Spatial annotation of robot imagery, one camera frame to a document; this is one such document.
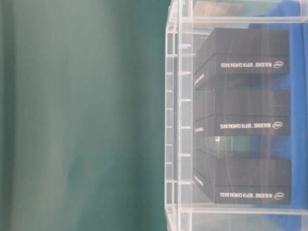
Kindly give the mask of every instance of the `green surface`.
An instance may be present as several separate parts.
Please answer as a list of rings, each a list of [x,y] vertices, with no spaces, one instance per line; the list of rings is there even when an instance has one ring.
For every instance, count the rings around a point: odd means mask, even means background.
[[[1,230],[166,229],[168,4],[1,0]]]

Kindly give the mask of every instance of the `stacked boxes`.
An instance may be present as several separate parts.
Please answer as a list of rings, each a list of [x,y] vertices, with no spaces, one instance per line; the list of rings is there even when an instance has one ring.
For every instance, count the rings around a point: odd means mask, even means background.
[[[289,72],[288,31],[216,28],[193,62],[195,184],[214,203],[289,204],[291,161],[217,148],[290,135],[289,91],[266,88]]]

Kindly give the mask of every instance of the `blue fabric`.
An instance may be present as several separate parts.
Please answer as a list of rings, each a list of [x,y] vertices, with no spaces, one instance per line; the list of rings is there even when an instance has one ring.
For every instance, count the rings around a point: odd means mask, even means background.
[[[265,16],[299,16],[298,2],[283,1]],[[308,27],[304,24],[251,24],[249,28],[289,30],[290,33],[290,72],[277,78],[267,87],[273,90],[289,90],[291,96],[291,135],[266,136],[252,139],[252,150],[272,157],[290,159],[292,162],[291,204],[275,208],[307,208],[307,94],[306,74],[308,58]],[[300,231],[300,216],[270,215],[275,223],[286,231]]]

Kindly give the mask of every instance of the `intel logo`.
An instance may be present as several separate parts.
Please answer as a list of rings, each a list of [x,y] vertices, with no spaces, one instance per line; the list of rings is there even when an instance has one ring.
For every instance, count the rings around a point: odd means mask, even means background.
[[[284,63],[282,61],[277,61],[277,62],[274,63],[273,66],[275,68],[281,68],[281,67],[283,67],[283,65],[284,65]]]
[[[284,198],[284,193],[282,193],[282,192],[276,193],[276,194],[274,195],[274,199],[275,199],[275,200],[281,200],[281,199],[283,199],[283,198]]]
[[[273,124],[273,129],[280,129],[283,127],[283,123],[282,122],[275,122]]]

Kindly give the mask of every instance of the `transparent plastic container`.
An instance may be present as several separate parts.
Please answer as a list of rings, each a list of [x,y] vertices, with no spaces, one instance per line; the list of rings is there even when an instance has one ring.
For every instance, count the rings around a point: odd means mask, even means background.
[[[307,9],[306,0],[171,1],[168,230],[308,230]]]

